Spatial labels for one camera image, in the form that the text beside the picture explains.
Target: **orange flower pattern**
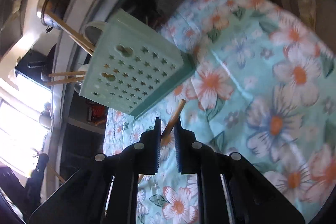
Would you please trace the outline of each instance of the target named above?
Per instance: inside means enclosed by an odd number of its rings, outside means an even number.
[[[156,117],[163,130],[184,99],[183,128],[220,153],[242,153],[309,223],[336,185],[333,52],[267,0],[186,0],[160,34],[196,71],[136,121],[110,109],[104,153],[139,141]],[[199,223],[197,179],[177,172],[174,130],[159,164],[139,184],[137,223]]]

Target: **flower print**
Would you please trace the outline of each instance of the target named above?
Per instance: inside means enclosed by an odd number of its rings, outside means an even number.
[[[186,84],[183,83],[182,85],[179,85],[178,87],[175,88],[173,92],[171,92],[167,97],[166,97],[166,112],[167,114],[172,114],[177,106],[179,105],[180,101],[182,99],[186,100]]]
[[[327,58],[331,59],[334,58],[334,53],[328,48],[328,46],[319,41],[316,43],[316,52],[315,52],[315,56],[320,56],[321,54],[325,55]]]
[[[223,100],[230,99],[233,87],[226,83],[229,75],[221,66],[215,69],[210,63],[202,63],[197,68],[197,73],[200,79],[193,77],[192,83],[200,109],[214,108],[217,97]]]
[[[228,116],[225,117],[224,121],[226,122],[227,128],[232,128],[236,124],[238,124],[238,112],[230,112]]]
[[[195,32],[191,27],[183,28],[182,30],[184,38],[178,42],[181,43],[181,47],[185,47],[187,50],[192,50],[194,48],[194,44],[197,41],[198,32]]]
[[[195,123],[198,121],[198,111],[192,110],[186,113],[185,119],[188,123]]]
[[[120,120],[123,118],[124,114],[121,111],[116,110],[114,113],[114,122],[120,122]]]
[[[298,137],[302,126],[303,115],[293,112],[284,95],[283,86],[276,86],[271,104],[257,97],[246,109],[247,125],[255,130],[247,147],[257,157],[269,154],[273,162],[279,160],[281,147]]]
[[[120,154],[123,151],[122,147],[114,147],[113,155]]]
[[[274,6],[267,0],[237,0],[237,2],[241,7],[255,10],[268,10],[270,7]]]
[[[198,218],[198,210],[190,205],[191,191],[180,187],[177,193],[170,186],[163,187],[163,195],[169,201],[162,208],[165,219],[173,219],[173,224],[194,223]]]
[[[307,58],[298,50],[290,50],[288,59],[273,66],[275,77],[286,84],[286,96],[294,105],[311,106],[319,98],[315,79],[321,74],[318,60]]]
[[[144,175],[142,180],[143,181],[149,181],[153,175]]]
[[[224,51],[230,51],[237,56],[237,64],[240,69],[245,68],[247,58],[254,57],[254,52],[251,49],[250,42],[246,37],[243,37],[242,39],[235,38],[231,41],[231,45],[222,49],[224,49]]]
[[[150,224],[165,224],[166,220],[161,216],[160,213],[156,213],[155,216],[150,216],[148,222]]]
[[[123,137],[123,122],[122,120],[115,125],[115,140],[119,142]]]
[[[263,48],[261,53],[260,53],[260,57],[263,57],[266,60],[268,60],[273,55],[274,55],[274,52],[271,49],[267,49],[267,48]]]
[[[255,76],[245,77],[244,79],[245,90],[253,89],[257,82],[258,82],[258,78]]]
[[[199,43],[194,47],[193,57],[198,63],[202,63],[204,61],[207,53],[208,53],[207,46],[205,44]]]
[[[138,190],[138,196],[137,196],[137,205],[136,205],[136,215],[148,215],[149,210],[148,208],[143,204],[143,202],[146,199],[146,190],[145,189],[139,189]]]
[[[323,204],[336,184],[336,156],[325,143],[318,153],[310,156],[309,165],[311,178],[315,182],[307,190],[305,200]]]
[[[203,10],[217,0],[199,0],[197,3],[198,10]]]
[[[310,39],[310,31],[306,26],[298,20],[294,22],[290,19],[284,23],[284,28],[271,33],[269,38],[275,46],[283,47],[285,56],[288,55],[288,51],[292,48],[297,48],[305,56],[316,55],[316,43],[313,43]]]
[[[151,182],[149,182],[149,188],[152,189],[154,187],[155,190],[159,190],[159,183],[156,179],[153,178]]]
[[[227,16],[227,12],[217,9],[212,15],[203,20],[203,32],[210,32],[213,28],[216,28],[217,30],[226,29],[230,25]]]
[[[161,132],[166,128],[166,123],[161,120]],[[165,138],[161,140],[160,158],[159,161],[166,161],[170,155],[170,151],[175,148],[174,128]]]
[[[143,126],[134,125],[133,132],[129,137],[129,142],[131,144],[137,143],[140,140],[140,136],[143,132],[144,132]]]
[[[301,128],[301,132],[305,136],[306,141],[310,142],[310,141],[314,141],[316,139],[320,130],[319,130],[318,127],[307,126],[307,127]]]
[[[261,37],[262,35],[263,35],[263,32],[258,29],[256,29],[253,33],[251,33],[251,36],[253,39]]]
[[[299,156],[289,153],[283,159],[283,172],[269,171],[264,176],[292,203],[304,199],[310,187],[310,172],[308,164],[299,159]]]
[[[336,110],[335,101],[328,96],[325,100],[322,101],[323,112],[328,113],[328,115],[332,114]]]
[[[194,197],[197,195],[198,187],[197,187],[197,175],[196,174],[187,175],[186,187],[190,190],[191,197]]]

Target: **wall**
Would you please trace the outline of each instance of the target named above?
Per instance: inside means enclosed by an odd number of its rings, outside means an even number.
[[[43,26],[36,16],[37,2],[38,0],[28,0],[23,36],[0,61],[0,78],[7,83],[6,85],[15,89],[17,86],[14,83],[13,68],[16,66],[18,58],[24,56],[31,47],[47,55],[58,40],[58,30],[52,30],[45,34],[46,26]]]

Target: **floral tablecloth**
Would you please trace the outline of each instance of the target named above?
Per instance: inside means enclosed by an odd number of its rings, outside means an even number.
[[[186,99],[182,126],[217,152],[242,153],[308,223],[336,183],[334,54],[266,0],[187,0],[161,34],[192,53],[197,70],[136,121],[110,109],[104,152],[137,142],[156,117],[164,128]],[[196,176],[177,172],[173,133],[158,174],[139,185],[137,217],[198,223]]]

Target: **window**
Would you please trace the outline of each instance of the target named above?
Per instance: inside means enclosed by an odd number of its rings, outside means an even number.
[[[13,170],[30,177],[37,163],[33,148],[42,150],[47,133],[37,121],[0,101],[0,158]]]

